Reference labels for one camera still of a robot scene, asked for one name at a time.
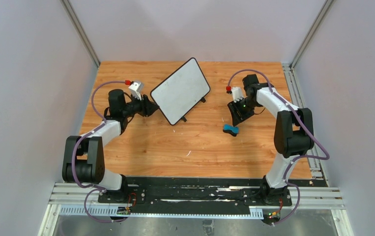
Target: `blue object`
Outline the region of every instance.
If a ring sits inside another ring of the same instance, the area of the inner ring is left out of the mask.
[[[230,134],[234,137],[239,133],[238,127],[233,127],[232,125],[224,124],[224,133]]]

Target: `gray wall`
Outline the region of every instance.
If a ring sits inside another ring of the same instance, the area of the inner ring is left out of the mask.
[[[354,233],[375,235],[375,1],[336,1],[296,74]]]
[[[36,235],[96,68],[60,1],[0,1],[0,235]]]
[[[72,0],[100,60],[290,62],[324,0]]]

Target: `wooden table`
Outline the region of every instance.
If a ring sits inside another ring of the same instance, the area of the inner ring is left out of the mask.
[[[94,84],[112,80],[139,80],[149,93],[161,81],[179,68],[182,61],[103,61]],[[255,177],[261,178],[270,170],[276,150],[273,137],[275,119],[268,112],[253,116],[241,123],[239,134],[223,133],[225,123],[231,124],[227,104],[232,96],[226,94],[231,75],[245,68],[265,73],[277,91],[290,100],[283,69],[277,62],[199,62],[209,82],[210,93],[205,103],[198,103],[185,117],[171,126],[157,110],[148,118],[136,115],[125,132],[105,148],[105,165],[109,170],[127,176],[172,177]],[[232,86],[242,85],[243,72]],[[95,96],[96,108],[103,112],[108,106],[108,92],[127,86],[111,84],[102,87]],[[81,133],[100,123],[91,104],[87,106]],[[311,178],[306,159],[301,159],[291,174],[292,178]]]

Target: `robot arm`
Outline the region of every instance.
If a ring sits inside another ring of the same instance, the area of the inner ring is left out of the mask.
[[[82,136],[67,138],[62,168],[64,181],[75,182],[72,173],[72,160],[75,158],[75,171],[79,181],[96,184],[118,194],[121,193],[122,198],[127,196],[128,184],[125,176],[105,168],[103,147],[125,131],[129,117],[133,117],[135,114],[148,117],[158,109],[155,103],[150,102],[147,95],[140,94],[143,87],[141,82],[132,82],[129,86],[131,101],[128,103],[125,101],[127,94],[121,89],[110,91],[109,107],[104,112],[105,120],[101,122],[100,126]],[[81,140],[76,155],[73,156],[73,149],[81,137],[84,139]],[[77,159],[77,156],[84,154],[87,155],[87,160]]]
[[[291,103],[284,104],[278,96],[273,94],[277,93],[276,89],[272,87],[273,91],[270,91],[268,84],[260,83],[255,74],[246,76],[242,82],[246,97],[242,95],[241,88],[233,87],[231,89],[233,101],[228,104],[228,108],[232,115],[233,126],[253,116],[255,107],[264,106],[276,118],[274,145],[277,154],[271,170],[264,176],[261,186],[261,197],[269,202],[270,199],[278,199],[285,194],[287,190],[285,180],[288,180],[295,165],[291,163],[292,160],[305,154],[314,146],[314,142],[301,127],[299,130],[293,130],[293,125],[299,126],[299,124],[287,105],[290,105],[299,114],[311,133],[313,133],[312,112],[308,108],[299,108]],[[284,178],[290,164],[292,166]]]

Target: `cable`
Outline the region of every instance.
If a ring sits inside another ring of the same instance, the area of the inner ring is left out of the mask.
[[[284,217],[283,219],[279,220],[278,222],[274,223],[275,225],[276,224],[279,224],[281,222],[284,222],[286,219],[288,219],[297,209],[297,207],[299,206],[299,203],[300,203],[300,189],[299,187],[296,185],[296,184],[293,184],[293,183],[290,183],[288,182],[286,179],[287,179],[287,173],[288,171],[290,170],[290,168],[293,166],[293,163],[296,162],[297,160],[300,160],[301,158],[305,158],[305,157],[308,157],[308,158],[314,158],[314,159],[319,159],[319,160],[329,160],[330,159],[330,155],[328,153],[328,151],[325,149],[325,147],[323,147],[323,145],[313,136],[313,134],[310,133],[310,131],[307,129],[307,127],[303,124],[302,120],[300,119],[299,115],[297,114],[297,112],[293,109],[293,107],[290,105],[289,102],[287,102],[283,97],[281,97],[279,94],[275,93],[273,91],[273,88],[271,86],[271,83],[270,83],[270,80],[267,78],[266,75],[264,75],[262,72],[260,71],[257,71],[257,70],[253,70],[253,69],[243,69],[243,70],[239,70],[237,72],[235,72],[231,78],[229,79],[228,81],[228,87],[230,86],[231,84],[231,81],[232,79],[235,77],[235,75],[241,73],[241,72],[244,72],[244,71],[251,71],[251,72],[255,72],[257,74],[260,74],[262,75],[265,80],[267,81],[267,84],[268,84],[268,88],[270,90],[270,92],[275,96],[277,97],[280,101],[282,101],[287,107],[289,110],[291,110],[291,112],[293,113],[294,117],[296,118],[297,122],[299,123],[300,127],[303,128],[303,130],[306,132],[306,134],[309,136],[309,138],[311,140],[313,140],[313,142],[315,144],[317,144],[317,146],[323,151],[323,153],[325,153],[325,156],[326,157],[321,157],[321,156],[314,156],[314,155],[301,155],[301,156],[298,156],[296,158],[294,158],[290,164],[287,166],[284,174],[283,174],[283,181],[285,184],[287,184],[288,186],[291,186],[291,187],[295,187],[297,189],[297,202],[296,202],[296,205],[294,206],[293,210],[291,210],[291,212],[286,216]]]
[[[86,195],[86,197],[85,197],[85,201],[83,202],[83,207],[85,208],[85,212],[86,212],[86,215],[87,215],[88,217],[90,217],[92,220],[94,220],[94,221],[96,221],[96,222],[99,222],[99,223],[122,222],[122,221],[128,219],[128,217],[126,217],[126,218],[124,218],[124,219],[119,219],[119,220],[101,220],[101,219],[98,219],[98,218],[94,217],[93,215],[91,215],[91,214],[89,213],[89,210],[87,209],[87,206],[86,206],[86,205],[87,205],[87,199],[89,198],[89,195],[90,195],[91,193],[93,193],[94,191],[99,191],[99,192],[100,192],[101,190],[99,190],[99,189],[97,189],[97,188],[90,190],[89,193],[88,193],[88,194]]]
[[[109,81],[109,82],[104,82],[103,84],[100,84],[97,88],[95,88],[95,90],[93,91],[93,93],[92,93],[92,98],[90,99],[90,101],[91,101],[91,103],[92,103],[92,109],[93,109],[93,111],[95,111],[95,113],[96,113],[100,118],[102,118],[102,120],[103,120],[104,122],[106,122],[105,117],[104,117],[102,114],[100,114],[100,113],[97,111],[97,109],[95,108],[94,98],[95,98],[95,94],[96,94],[96,92],[97,92],[101,87],[103,87],[103,86],[105,86],[105,85],[108,85],[108,84],[128,84],[128,82],[130,82],[130,81],[129,81],[129,80],[126,80],[126,81]]]
[[[72,160],[71,160],[71,170],[72,170],[72,174],[73,174],[73,179],[75,181],[75,183],[81,187],[81,188],[89,188],[89,187],[95,187],[97,189],[99,189],[100,191],[103,191],[105,192],[106,191],[106,188],[104,187],[101,187],[101,186],[98,186],[98,185],[95,185],[95,184],[88,184],[88,185],[83,185],[82,183],[80,183],[79,179],[77,178],[77,174],[76,174],[76,153],[77,153],[77,148],[79,147],[80,143],[85,139],[87,138],[88,136],[92,135],[93,133],[95,133],[96,131],[98,131],[99,129],[101,129],[103,126],[106,125],[106,118],[100,114],[97,109],[95,108],[95,105],[94,105],[94,98],[95,98],[95,94],[96,92],[103,86],[105,85],[108,85],[108,84],[130,84],[131,81],[129,80],[126,80],[126,81],[109,81],[109,82],[105,82],[105,83],[102,83],[100,84],[97,88],[95,88],[95,90],[93,91],[92,93],[92,97],[91,97],[91,104],[92,104],[92,109],[95,111],[95,113],[103,120],[99,126],[97,126],[96,128],[94,128],[93,130],[87,132],[85,135],[83,135],[81,138],[79,138],[79,140],[76,142],[76,144],[74,145],[74,148],[73,148],[73,153],[72,153]]]
[[[97,109],[95,108],[95,105],[94,105],[94,97],[95,97],[95,94],[96,92],[103,86],[105,85],[108,85],[108,84],[126,84],[126,85],[130,85],[131,84],[131,81],[129,80],[126,80],[126,81],[109,81],[109,82],[105,82],[105,83],[102,83],[101,85],[99,85],[97,88],[95,88],[95,90],[93,91],[93,94],[92,94],[92,97],[91,97],[91,104],[92,104],[92,109],[93,111],[95,111],[95,113],[102,119],[102,122],[100,123],[99,126],[97,126],[96,128],[94,128],[93,130],[87,132],[86,134],[84,134],[81,138],[78,139],[78,141],[76,142],[76,144],[74,145],[73,147],[73,153],[72,153],[72,161],[71,161],[71,169],[72,169],[72,175],[73,175],[73,179],[75,181],[75,183],[81,187],[81,188],[89,188],[89,187],[94,187],[95,189],[92,189],[91,191],[89,191],[89,193],[86,195],[86,198],[85,198],[85,201],[84,201],[84,207],[85,207],[85,212],[86,214],[93,220],[97,221],[97,222],[101,222],[101,223],[111,223],[111,222],[121,222],[121,221],[124,221],[125,219],[123,220],[112,220],[112,221],[107,221],[107,220],[100,220],[100,219],[97,219],[96,217],[92,216],[89,211],[87,210],[87,207],[86,207],[86,203],[87,203],[87,199],[89,197],[89,195],[91,193],[93,193],[94,191],[99,191],[99,192],[103,192],[105,193],[106,192],[106,188],[102,187],[102,186],[99,186],[99,185],[96,185],[96,184],[88,184],[88,185],[83,185],[79,179],[77,178],[77,174],[76,174],[76,153],[77,153],[77,149],[78,147],[80,146],[80,143],[85,139],[87,138],[88,136],[94,134],[96,131],[98,131],[99,129],[101,129],[103,126],[106,125],[106,119],[103,115],[101,115]]]
[[[263,111],[265,111],[265,107],[264,107],[264,109],[263,109],[260,113],[255,113],[255,112],[254,112],[254,115],[259,115],[259,114],[261,114]]]

